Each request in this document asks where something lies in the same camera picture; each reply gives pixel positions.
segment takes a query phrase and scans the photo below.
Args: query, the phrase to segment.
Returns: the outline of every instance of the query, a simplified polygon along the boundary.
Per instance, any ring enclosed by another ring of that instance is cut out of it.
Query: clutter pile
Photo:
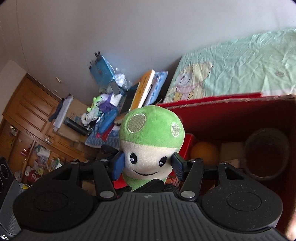
[[[25,169],[25,175],[29,184],[33,184],[42,175],[52,172],[63,165],[59,158],[50,158],[51,152],[41,145],[34,148],[34,153],[37,159],[34,160],[33,167],[27,166]]]
[[[81,116],[81,123],[90,130],[85,145],[100,148],[108,144],[119,149],[119,128],[125,114],[155,103],[168,73],[150,70],[131,83],[123,73],[114,71],[100,53],[95,55],[90,72],[102,94],[93,98],[92,105]]]

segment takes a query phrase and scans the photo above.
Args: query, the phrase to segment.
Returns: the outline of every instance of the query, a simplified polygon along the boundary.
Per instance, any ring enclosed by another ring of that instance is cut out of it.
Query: cap spot
[[[128,121],[127,128],[130,133],[140,131],[146,122],[145,114],[136,114]]]
[[[172,124],[171,130],[172,130],[172,134],[174,137],[177,137],[180,134],[180,128],[179,128],[178,124],[176,124],[176,123]]]

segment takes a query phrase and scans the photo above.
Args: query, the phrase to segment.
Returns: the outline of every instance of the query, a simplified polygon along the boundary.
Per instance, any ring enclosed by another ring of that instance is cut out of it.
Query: yellow book
[[[141,108],[143,106],[144,101],[147,98],[149,89],[151,88],[154,75],[155,71],[152,69],[140,78],[139,85],[137,87],[135,97],[133,98],[130,110]]]

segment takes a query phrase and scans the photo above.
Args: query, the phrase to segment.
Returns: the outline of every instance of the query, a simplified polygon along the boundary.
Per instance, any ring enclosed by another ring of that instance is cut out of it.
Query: cabinet handle
[[[49,140],[50,139],[50,137],[47,137],[47,138],[44,138],[44,141],[47,143],[47,144],[52,144],[52,142]]]

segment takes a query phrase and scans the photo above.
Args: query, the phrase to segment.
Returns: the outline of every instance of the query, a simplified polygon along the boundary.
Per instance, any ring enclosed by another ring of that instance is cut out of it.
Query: white cloth
[[[63,106],[62,106],[61,110],[59,111],[59,114],[57,115],[57,118],[54,122],[54,131],[57,131],[61,127],[62,123],[64,122],[64,119],[66,117],[66,113],[67,113],[73,99],[74,99],[73,96],[69,96],[64,100]]]
[[[111,99],[110,99],[110,104],[117,107],[120,100],[121,100],[121,94],[118,94],[118,95],[112,94]]]

